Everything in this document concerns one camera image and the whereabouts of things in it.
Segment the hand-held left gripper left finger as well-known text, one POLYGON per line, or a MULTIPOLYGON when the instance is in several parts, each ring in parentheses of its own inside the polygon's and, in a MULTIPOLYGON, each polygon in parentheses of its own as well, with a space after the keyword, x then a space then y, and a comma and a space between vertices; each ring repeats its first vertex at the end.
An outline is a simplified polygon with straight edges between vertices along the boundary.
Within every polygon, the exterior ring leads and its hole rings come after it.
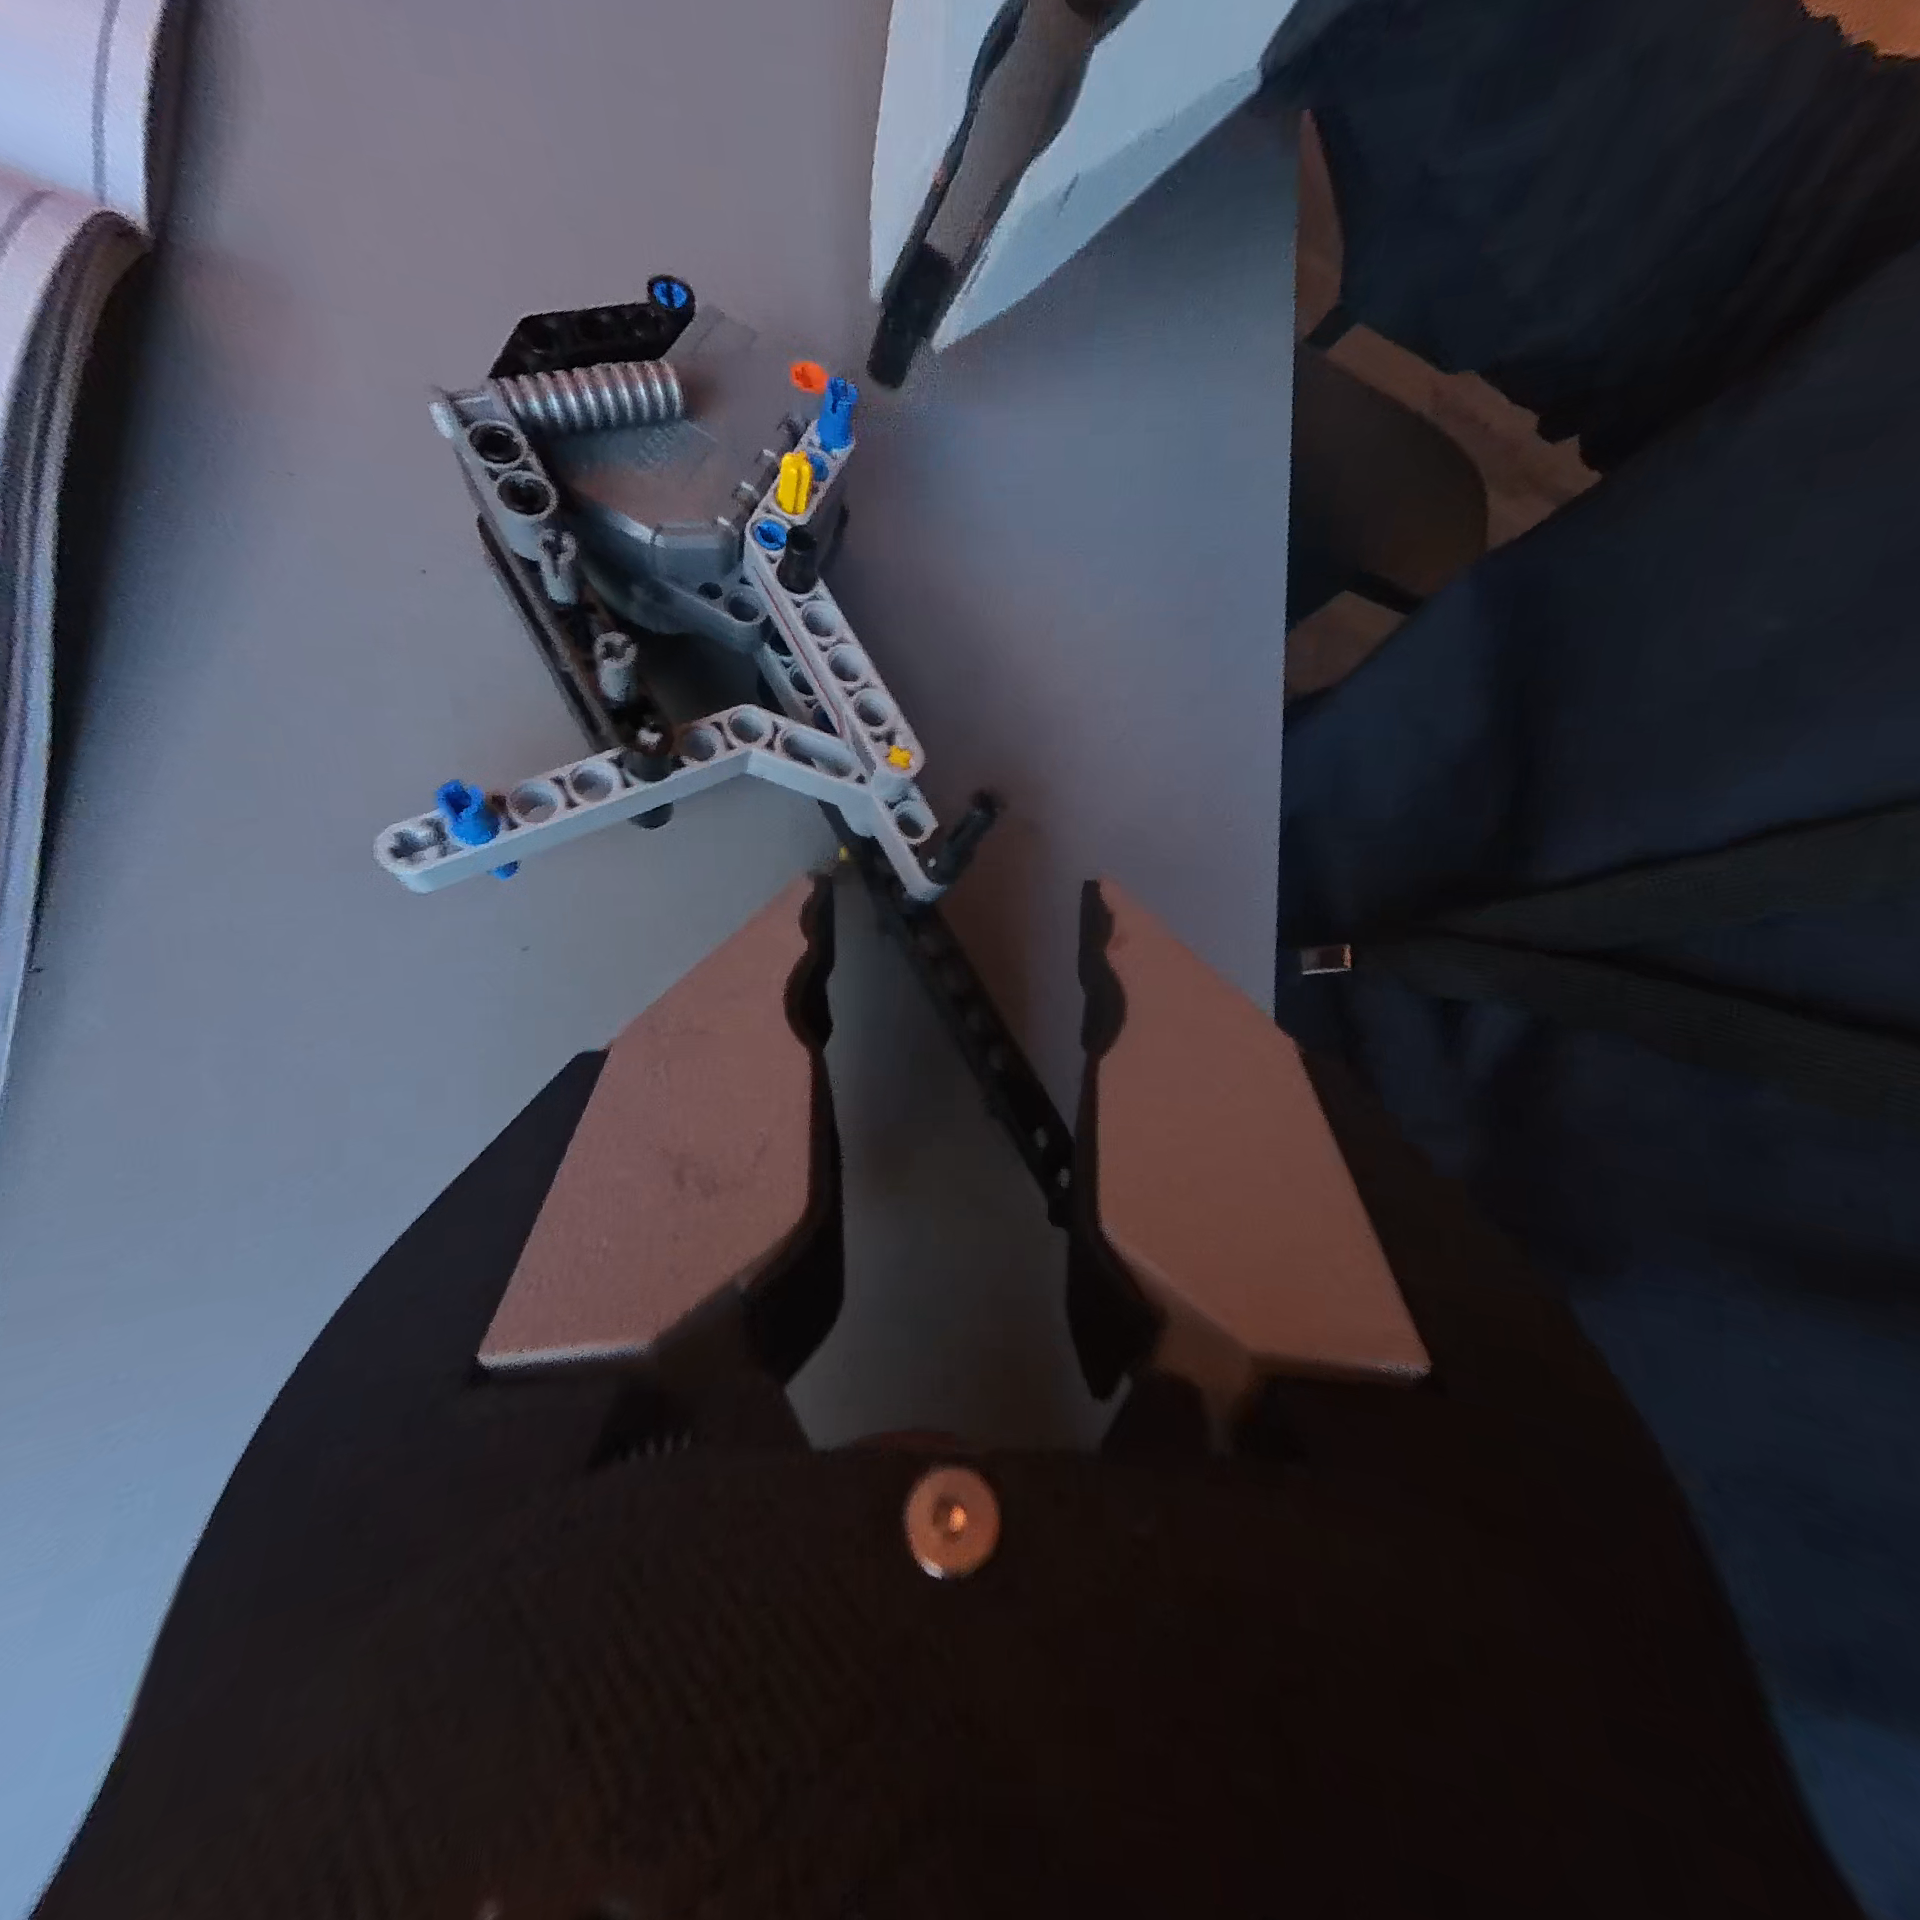
POLYGON ((832 961, 801 879, 605 1049, 477 1368, 612 1386, 609 1456, 807 1448, 788 1389, 844 1302, 832 961))

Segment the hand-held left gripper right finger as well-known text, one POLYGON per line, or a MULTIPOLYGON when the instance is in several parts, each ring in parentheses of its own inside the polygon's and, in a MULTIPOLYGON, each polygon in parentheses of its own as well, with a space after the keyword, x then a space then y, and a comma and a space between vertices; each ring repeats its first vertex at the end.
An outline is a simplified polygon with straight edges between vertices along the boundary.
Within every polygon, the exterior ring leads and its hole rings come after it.
POLYGON ((1099 1404, 1232 1444, 1272 1386, 1404 1391, 1428 1344, 1298 1046, 1115 881, 1078 904, 1064 1312, 1099 1404))

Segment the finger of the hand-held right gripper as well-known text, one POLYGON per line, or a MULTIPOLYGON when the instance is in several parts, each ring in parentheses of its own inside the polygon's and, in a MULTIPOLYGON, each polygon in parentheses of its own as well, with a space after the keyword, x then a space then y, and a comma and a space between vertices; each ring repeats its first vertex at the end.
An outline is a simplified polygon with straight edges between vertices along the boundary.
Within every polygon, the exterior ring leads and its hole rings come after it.
POLYGON ((1019 161, 1001 77, 1030 8, 889 8, 870 176, 868 380, 903 389, 938 352, 1019 308, 1040 259, 1015 208, 1019 161))
POLYGON ((1001 77, 1016 87, 1015 208, 1040 259, 1038 289, 1323 23, 1323 5, 1296 4, 1026 8, 1001 77))

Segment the grey and black lego assembly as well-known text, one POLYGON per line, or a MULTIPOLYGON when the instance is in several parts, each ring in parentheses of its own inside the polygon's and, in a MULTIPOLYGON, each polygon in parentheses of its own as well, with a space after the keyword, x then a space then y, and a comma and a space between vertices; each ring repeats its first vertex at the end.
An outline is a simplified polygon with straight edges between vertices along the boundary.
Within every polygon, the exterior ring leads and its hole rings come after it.
POLYGON ((377 836, 377 869, 428 897, 619 822, 662 828, 735 782, 816 805, 1063 1227, 1067 1121, 938 908, 1000 805, 973 794, 941 822, 922 742, 825 577, 855 380, 657 275, 637 303, 523 318, 428 413, 589 752, 442 782, 377 836))

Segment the lego instruction booklet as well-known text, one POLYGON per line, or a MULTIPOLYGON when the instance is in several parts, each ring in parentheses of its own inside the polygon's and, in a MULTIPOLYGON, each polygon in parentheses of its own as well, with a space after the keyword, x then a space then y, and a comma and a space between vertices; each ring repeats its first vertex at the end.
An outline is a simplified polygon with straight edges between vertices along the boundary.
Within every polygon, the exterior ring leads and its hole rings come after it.
POLYGON ((178 5, 2 5, 2 1069, 52 793, 60 496, 101 323, 155 248, 178 5))

